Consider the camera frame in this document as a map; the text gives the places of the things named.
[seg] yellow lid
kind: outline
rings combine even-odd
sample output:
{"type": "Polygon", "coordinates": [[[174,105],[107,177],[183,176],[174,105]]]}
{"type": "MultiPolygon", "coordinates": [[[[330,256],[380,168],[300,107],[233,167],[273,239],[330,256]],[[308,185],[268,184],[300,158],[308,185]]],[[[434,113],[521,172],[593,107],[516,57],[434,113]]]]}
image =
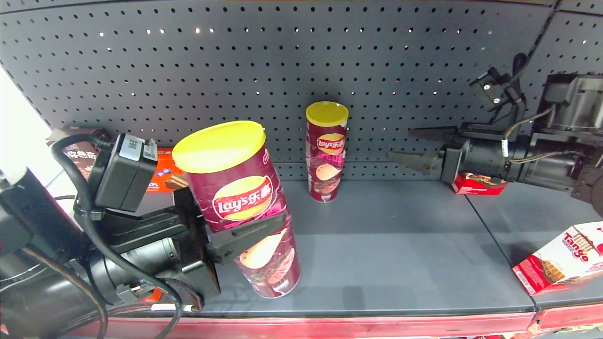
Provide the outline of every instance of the yellow lid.
{"type": "Polygon", "coordinates": [[[254,121],[231,121],[197,131],[176,144],[172,158],[188,173],[215,173],[251,158],[262,148],[266,134],[254,121]]]}
{"type": "Polygon", "coordinates": [[[333,101],[319,101],[306,109],[308,121],[320,127],[343,125],[347,121],[347,116],[347,108],[333,101]]]}

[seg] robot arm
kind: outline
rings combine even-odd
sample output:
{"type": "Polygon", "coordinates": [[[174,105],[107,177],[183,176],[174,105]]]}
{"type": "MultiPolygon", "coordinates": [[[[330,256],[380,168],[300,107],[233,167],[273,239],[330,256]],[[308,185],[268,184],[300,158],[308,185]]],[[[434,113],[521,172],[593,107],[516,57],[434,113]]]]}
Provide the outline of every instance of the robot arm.
{"type": "MultiPolygon", "coordinates": [[[[61,155],[69,142],[90,136],[72,137],[59,144],[61,155]]],[[[74,204],[78,224],[91,223],[102,245],[138,270],[192,294],[199,303],[197,308],[220,294],[215,264],[236,258],[284,222],[284,214],[279,214],[208,235],[188,189],[174,191],[174,206],[169,208],[141,217],[122,213],[137,209],[155,172],[156,161],[143,154],[145,147],[152,148],[154,143],[127,135],[120,135],[114,144],[92,142],[100,151],[89,180],[77,169],[71,171],[84,180],[86,190],[78,190],[74,204]],[[121,152],[138,142],[134,147],[138,154],[121,152]],[[83,206],[82,194],[90,194],[91,207],[83,206]]],[[[62,165],[73,165],[68,161],[62,165]]],[[[156,287],[100,251],[98,243],[81,231],[25,168],[0,171],[0,239],[2,324],[11,337],[58,336],[93,318],[82,319],[97,310],[98,302],[110,305],[106,307],[110,315],[147,309],[138,300],[156,287]],[[63,268],[62,273],[39,262],[28,249],[63,268]],[[71,283],[73,279],[89,285],[94,301],[89,291],[71,283]]]]}
{"type": "Polygon", "coordinates": [[[525,119],[519,115],[525,110],[519,84],[505,84],[506,78],[491,69],[471,84],[491,111],[512,105],[503,124],[493,119],[411,130],[417,138],[444,145],[437,153],[390,152],[389,159],[447,183],[469,172],[567,191],[603,216],[603,76],[549,76],[539,113],[525,119]],[[529,121],[534,122],[530,134],[516,135],[529,121]]]}

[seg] wafer box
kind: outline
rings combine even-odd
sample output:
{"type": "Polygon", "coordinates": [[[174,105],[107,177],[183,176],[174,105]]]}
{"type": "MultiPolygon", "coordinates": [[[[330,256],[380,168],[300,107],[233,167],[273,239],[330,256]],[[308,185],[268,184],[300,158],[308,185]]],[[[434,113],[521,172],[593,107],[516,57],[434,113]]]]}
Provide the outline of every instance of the wafer box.
{"type": "Polygon", "coordinates": [[[568,228],[513,272],[531,296],[577,288],[603,276],[603,221],[568,228]]]}
{"type": "Polygon", "coordinates": [[[157,149],[157,170],[147,187],[147,193],[169,193],[188,187],[184,172],[176,167],[171,147],[157,149]]]}

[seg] gray pegboard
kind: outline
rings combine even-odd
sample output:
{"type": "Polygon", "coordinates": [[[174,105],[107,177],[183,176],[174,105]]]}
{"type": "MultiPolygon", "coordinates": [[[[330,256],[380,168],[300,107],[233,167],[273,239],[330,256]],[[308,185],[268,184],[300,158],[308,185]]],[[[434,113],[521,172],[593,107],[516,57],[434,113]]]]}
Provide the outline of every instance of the gray pegboard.
{"type": "Polygon", "coordinates": [[[560,10],[580,13],[603,14],[601,0],[564,0],[559,6],[560,10]]]}
{"type": "Polygon", "coordinates": [[[0,14],[0,60],[51,127],[101,125],[173,145],[212,124],[253,119],[274,161],[298,162],[305,107],[334,100],[350,108],[347,160],[383,162],[388,150],[438,147],[408,138],[409,128],[486,121],[468,82],[490,66],[509,72],[550,10],[113,1],[0,14]]]}
{"type": "MultiPolygon", "coordinates": [[[[281,162],[274,165],[281,180],[307,180],[304,162],[281,162]]],[[[348,162],[343,168],[344,180],[429,180],[419,172],[389,162],[348,162]]]]}
{"type": "MultiPolygon", "coordinates": [[[[521,79],[527,115],[536,113],[548,75],[603,71],[603,17],[558,12],[521,79]]],[[[528,132],[531,125],[524,124],[528,132]]]]}
{"type": "Polygon", "coordinates": [[[0,14],[11,13],[15,11],[37,10],[48,7],[69,6],[103,1],[106,0],[1,0],[0,14]]]}
{"type": "MultiPolygon", "coordinates": [[[[35,10],[48,7],[77,5],[91,2],[107,2],[120,0],[2,0],[0,2],[0,13],[11,13],[14,11],[35,10]]],[[[532,5],[551,6],[555,0],[504,0],[508,2],[522,2],[532,5]]]]}

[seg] red chip can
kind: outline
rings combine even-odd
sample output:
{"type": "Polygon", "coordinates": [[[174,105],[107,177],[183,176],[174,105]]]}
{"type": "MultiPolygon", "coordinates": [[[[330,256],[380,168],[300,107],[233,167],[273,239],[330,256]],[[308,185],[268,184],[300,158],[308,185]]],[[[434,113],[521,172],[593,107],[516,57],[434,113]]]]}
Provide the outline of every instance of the red chip can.
{"type": "Polygon", "coordinates": [[[319,101],[306,109],[306,163],[310,196],[323,203],[337,196],[346,158],[348,110],[342,104],[319,101]]]}
{"type": "Polygon", "coordinates": [[[284,225],[235,259],[262,297],[289,293],[300,279],[291,214],[262,126],[232,121],[182,139],[172,152],[214,232],[285,212],[284,225]]]}

